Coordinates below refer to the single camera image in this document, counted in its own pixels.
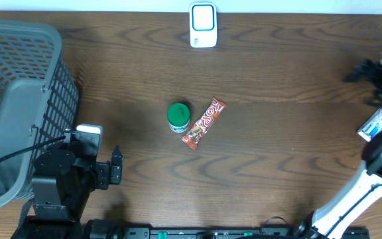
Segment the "white Panadol box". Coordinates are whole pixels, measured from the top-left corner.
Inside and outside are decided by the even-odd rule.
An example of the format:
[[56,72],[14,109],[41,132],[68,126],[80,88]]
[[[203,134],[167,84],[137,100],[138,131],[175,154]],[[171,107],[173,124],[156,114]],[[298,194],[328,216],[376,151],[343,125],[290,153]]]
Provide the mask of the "white Panadol box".
[[371,141],[382,131],[382,109],[379,108],[358,130],[357,134],[366,141]]

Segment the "green lid jar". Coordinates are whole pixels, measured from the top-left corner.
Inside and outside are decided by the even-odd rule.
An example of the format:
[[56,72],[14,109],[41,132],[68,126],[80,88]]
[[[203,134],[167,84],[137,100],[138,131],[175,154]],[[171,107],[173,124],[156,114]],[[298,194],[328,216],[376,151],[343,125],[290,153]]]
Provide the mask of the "green lid jar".
[[190,125],[190,110],[182,103],[169,106],[167,111],[169,128],[175,133],[185,132]]

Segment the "red snack wrapper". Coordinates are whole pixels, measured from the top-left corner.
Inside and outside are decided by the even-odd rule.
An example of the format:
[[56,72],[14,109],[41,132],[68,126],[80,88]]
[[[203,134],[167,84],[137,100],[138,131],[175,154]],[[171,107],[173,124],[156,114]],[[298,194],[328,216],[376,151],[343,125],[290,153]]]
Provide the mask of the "red snack wrapper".
[[211,104],[190,128],[188,133],[182,137],[182,141],[191,149],[196,149],[200,140],[207,134],[208,130],[226,108],[227,104],[225,102],[213,97]]

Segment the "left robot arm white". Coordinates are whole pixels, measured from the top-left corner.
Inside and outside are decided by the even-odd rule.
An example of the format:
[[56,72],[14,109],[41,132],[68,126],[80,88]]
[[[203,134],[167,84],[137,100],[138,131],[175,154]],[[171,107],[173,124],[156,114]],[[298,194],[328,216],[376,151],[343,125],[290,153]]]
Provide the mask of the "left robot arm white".
[[67,131],[34,163],[33,199],[24,204],[14,238],[123,238],[116,223],[81,217],[90,194],[119,185],[123,155],[115,147],[111,159],[97,161],[100,136]]

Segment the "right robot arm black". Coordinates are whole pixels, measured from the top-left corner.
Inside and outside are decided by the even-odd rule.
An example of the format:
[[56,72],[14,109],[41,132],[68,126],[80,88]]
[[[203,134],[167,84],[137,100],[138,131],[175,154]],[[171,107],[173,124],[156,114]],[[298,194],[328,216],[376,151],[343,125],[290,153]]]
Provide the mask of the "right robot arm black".
[[366,104],[377,111],[360,129],[370,138],[361,164],[333,199],[308,215],[294,231],[294,238],[341,238],[348,226],[382,197],[382,55],[377,61],[366,58],[344,78],[346,83],[362,80],[374,87]]

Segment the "white barcode scanner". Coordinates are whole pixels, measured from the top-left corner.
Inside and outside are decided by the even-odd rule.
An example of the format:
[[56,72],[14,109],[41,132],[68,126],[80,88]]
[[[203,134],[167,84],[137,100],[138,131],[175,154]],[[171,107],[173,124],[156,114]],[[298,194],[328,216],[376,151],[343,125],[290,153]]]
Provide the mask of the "white barcode scanner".
[[190,45],[212,48],[217,44],[217,7],[210,2],[195,2],[189,11]]

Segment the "grey plastic basket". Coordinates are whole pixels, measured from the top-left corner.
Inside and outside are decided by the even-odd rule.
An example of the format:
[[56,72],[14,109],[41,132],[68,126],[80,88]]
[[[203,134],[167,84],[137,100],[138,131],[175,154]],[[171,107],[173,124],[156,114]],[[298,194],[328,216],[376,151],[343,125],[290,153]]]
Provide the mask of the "grey plastic basket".
[[74,125],[78,104],[58,31],[0,20],[0,207],[32,198],[32,164]]

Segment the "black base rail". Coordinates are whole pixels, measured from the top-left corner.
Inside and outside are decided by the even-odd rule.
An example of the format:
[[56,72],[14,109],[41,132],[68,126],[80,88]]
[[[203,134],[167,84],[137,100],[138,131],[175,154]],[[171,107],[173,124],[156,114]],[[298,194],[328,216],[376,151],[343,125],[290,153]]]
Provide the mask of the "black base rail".
[[263,225],[260,228],[152,228],[129,227],[107,220],[90,220],[84,227],[84,238],[117,239],[236,239],[236,238],[295,238],[285,225]]

